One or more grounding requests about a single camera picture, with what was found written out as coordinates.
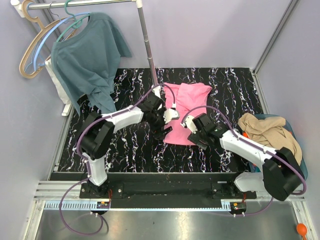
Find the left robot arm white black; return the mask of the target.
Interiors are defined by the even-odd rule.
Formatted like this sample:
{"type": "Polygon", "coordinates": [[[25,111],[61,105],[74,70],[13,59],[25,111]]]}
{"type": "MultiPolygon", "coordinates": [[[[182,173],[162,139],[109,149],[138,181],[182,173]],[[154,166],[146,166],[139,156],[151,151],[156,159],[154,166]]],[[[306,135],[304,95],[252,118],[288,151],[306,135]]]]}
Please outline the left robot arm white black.
{"type": "Polygon", "coordinates": [[[90,113],[82,125],[76,143],[76,151],[87,166],[88,180],[84,191],[90,192],[97,198],[103,198],[108,193],[105,155],[117,131],[146,122],[155,139],[163,140],[173,130],[171,126],[166,127],[166,125],[179,117],[175,103],[167,108],[164,101],[154,93],[150,93],[134,105],[113,113],[90,113]]]}

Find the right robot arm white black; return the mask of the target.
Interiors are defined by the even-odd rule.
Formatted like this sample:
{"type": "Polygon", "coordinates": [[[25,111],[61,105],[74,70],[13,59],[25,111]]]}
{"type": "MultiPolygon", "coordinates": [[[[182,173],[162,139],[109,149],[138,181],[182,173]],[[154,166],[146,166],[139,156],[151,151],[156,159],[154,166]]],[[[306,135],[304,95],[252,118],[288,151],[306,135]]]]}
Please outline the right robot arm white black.
{"type": "Polygon", "coordinates": [[[196,117],[188,115],[181,124],[190,130],[187,139],[201,149],[221,147],[257,166],[259,172],[243,172],[227,185],[232,198],[251,191],[267,192],[274,199],[284,201],[305,184],[303,171],[286,147],[277,150],[263,146],[240,135],[230,125],[215,124],[205,113],[196,117]]]}

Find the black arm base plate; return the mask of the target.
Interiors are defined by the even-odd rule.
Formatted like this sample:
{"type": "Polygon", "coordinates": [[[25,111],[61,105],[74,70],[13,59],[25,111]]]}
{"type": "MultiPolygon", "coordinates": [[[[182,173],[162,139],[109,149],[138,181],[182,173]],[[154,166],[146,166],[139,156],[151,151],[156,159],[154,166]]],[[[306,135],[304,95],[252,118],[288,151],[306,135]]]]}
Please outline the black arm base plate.
{"type": "Polygon", "coordinates": [[[241,192],[232,181],[238,173],[121,173],[107,175],[102,186],[76,186],[81,199],[111,198],[111,209],[209,209],[222,207],[221,200],[255,200],[250,190],[241,192]]]}

